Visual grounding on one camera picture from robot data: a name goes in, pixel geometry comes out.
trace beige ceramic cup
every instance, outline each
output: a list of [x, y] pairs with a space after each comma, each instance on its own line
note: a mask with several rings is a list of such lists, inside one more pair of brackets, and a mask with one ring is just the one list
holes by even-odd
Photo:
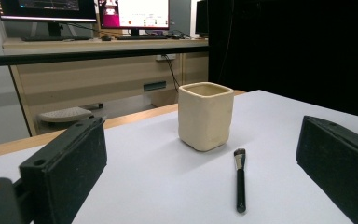
[[198, 151], [228, 140], [234, 90], [212, 82], [181, 86], [178, 98], [179, 137]]

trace keyboard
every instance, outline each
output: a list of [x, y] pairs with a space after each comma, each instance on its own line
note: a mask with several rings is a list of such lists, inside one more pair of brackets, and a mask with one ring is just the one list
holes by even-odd
[[118, 36], [117, 40], [146, 40], [146, 39], [167, 39], [167, 36], [164, 35], [123, 35]]
[[71, 41], [71, 40], [89, 40], [92, 37], [88, 36], [23, 36], [22, 41]]

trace white table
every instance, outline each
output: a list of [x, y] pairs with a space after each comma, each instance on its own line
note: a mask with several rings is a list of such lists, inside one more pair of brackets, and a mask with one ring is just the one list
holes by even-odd
[[[178, 137], [177, 112], [105, 130], [108, 162], [74, 223], [351, 223], [297, 165], [304, 115], [358, 133], [358, 117], [265, 91], [235, 97], [226, 144], [198, 152]], [[247, 211], [236, 211], [233, 152], [247, 150]], [[0, 156], [0, 177], [40, 147]]]

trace black brush handle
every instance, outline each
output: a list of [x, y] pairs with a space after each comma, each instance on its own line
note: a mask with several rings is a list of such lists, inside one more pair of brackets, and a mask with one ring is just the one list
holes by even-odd
[[239, 213], [246, 211], [245, 172], [243, 169], [237, 170], [237, 211]]

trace brush bristles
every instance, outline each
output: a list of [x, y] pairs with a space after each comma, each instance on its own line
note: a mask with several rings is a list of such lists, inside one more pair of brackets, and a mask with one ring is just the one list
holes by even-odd
[[238, 148], [237, 150], [234, 151], [234, 156], [237, 156], [237, 155], [246, 155], [246, 150], [245, 148]]

